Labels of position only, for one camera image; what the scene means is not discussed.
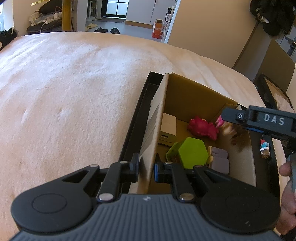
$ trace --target red dinosaur toy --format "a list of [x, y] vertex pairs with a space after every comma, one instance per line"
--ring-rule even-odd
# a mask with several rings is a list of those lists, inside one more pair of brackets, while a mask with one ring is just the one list
[[208, 123], [205, 119], [201, 119], [198, 116], [189, 121], [187, 129], [196, 137], [208, 136], [214, 141], [217, 140], [217, 134], [219, 133], [219, 129], [212, 122]]

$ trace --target green toy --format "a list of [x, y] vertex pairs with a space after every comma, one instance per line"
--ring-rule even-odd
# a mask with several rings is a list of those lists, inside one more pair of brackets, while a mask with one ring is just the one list
[[187, 137], [182, 142], [176, 142], [165, 155], [167, 161], [181, 162], [186, 169], [195, 165], [205, 165], [209, 155], [202, 140]]

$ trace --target yellow tape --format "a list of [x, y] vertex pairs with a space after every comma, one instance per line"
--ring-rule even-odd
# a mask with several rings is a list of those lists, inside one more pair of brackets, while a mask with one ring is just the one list
[[31, 6], [34, 6], [34, 5], [38, 4], [38, 3], [42, 3], [42, 2], [46, 2], [46, 1], [50, 1], [50, 0], [39, 0], [37, 2], [31, 3]]

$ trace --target baseboard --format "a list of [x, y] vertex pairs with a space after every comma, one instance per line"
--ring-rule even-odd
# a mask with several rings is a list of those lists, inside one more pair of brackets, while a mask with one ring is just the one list
[[133, 21], [125, 21], [126, 25], [132, 25], [132, 26], [137, 26], [137, 27], [142, 27], [142, 28], [149, 28], [153, 29], [153, 25], [151, 24], [146, 24], [146, 23], [138, 23], [138, 22], [133, 22]]

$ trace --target bed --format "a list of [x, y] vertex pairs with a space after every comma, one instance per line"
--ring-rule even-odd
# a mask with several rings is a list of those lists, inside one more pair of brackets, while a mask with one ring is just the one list
[[[125, 35], [60, 32], [0, 51], [0, 240], [17, 228], [13, 199], [90, 164], [118, 161], [150, 71], [177, 73], [238, 103], [264, 106], [246, 77], [212, 59]], [[278, 165], [285, 162], [274, 140]], [[281, 192], [287, 178], [281, 178]]]

